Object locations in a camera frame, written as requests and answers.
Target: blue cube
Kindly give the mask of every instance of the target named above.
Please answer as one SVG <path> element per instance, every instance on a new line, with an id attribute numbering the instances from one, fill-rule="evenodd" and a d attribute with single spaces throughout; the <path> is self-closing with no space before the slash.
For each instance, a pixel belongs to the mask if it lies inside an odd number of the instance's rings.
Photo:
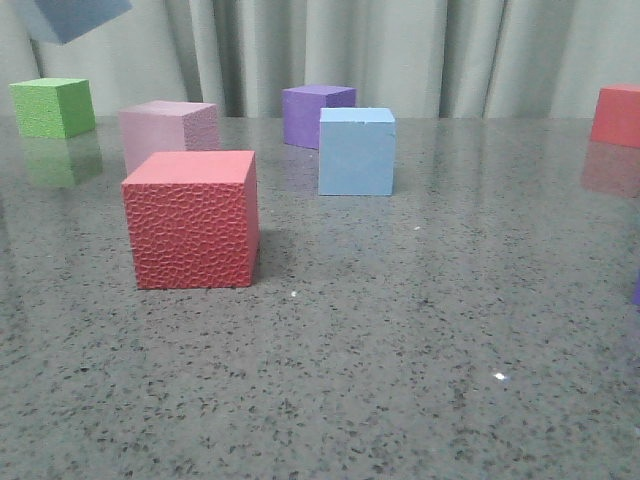
<path id="1" fill-rule="evenodd" d="M 64 44 L 131 9 L 129 0 L 11 0 L 34 40 Z"/>
<path id="2" fill-rule="evenodd" d="M 323 108 L 320 195 L 391 195 L 396 120 L 388 108 Z"/>

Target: speckled countertop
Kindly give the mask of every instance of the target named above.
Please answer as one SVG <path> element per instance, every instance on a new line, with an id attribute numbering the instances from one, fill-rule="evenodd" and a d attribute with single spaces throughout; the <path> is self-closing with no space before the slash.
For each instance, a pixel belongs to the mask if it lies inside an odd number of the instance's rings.
<path id="1" fill-rule="evenodd" d="M 392 197 L 318 197 L 281 120 L 221 128 L 256 284 L 139 291 L 115 119 L 0 120 L 2 479 L 640 478 L 637 151 L 404 120 Z"/>

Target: purple object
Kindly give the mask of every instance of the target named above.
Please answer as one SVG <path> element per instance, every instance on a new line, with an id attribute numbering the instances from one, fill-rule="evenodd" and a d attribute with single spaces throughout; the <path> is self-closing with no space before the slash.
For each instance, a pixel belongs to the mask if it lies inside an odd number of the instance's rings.
<path id="1" fill-rule="evenodd" d="M 331 85 L 305 85 L 282 91 L 284 143 L 318 149 L 320 109 L 355 107 L 356 89 Z"/>
<path id="2" fill-rule="evenodd" d="M 638 275 L 638 283 L 636 284 L 636 291 L 633 294 L 632 302 L 634 305 L 640 305 L 640 274 Z"/>

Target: textured red cube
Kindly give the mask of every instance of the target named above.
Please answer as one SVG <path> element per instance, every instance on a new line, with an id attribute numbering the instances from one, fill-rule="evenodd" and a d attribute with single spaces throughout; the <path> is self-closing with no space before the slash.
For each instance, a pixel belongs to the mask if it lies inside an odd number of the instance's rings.
<path id="1" fill-rule="evenodd" d="M 591 140 L 640 147 L 640 85 L 618 84 L 600 89 Z"/>
<path id="2" fill-rule="evenodd" d="M 251 285 L 255 152 L 159 152 L 122 182 L 139 288 Z"/>

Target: curtain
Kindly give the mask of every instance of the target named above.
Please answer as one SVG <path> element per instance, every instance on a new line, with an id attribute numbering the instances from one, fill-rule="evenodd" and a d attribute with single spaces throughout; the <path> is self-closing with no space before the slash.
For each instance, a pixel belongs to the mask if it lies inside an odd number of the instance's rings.
<path id="1" fill-rule="evenodd" d="M 399 118 L 593 115 L 640 83 L 637 0 L 132 0 L 66 44 L 0 1 L 0 82 L 88 78 L 98 114 L 154 99 L 279 116 L 283 88 L 358 89 Z M 0 113 L 11 114 L 8 89 Z"/>

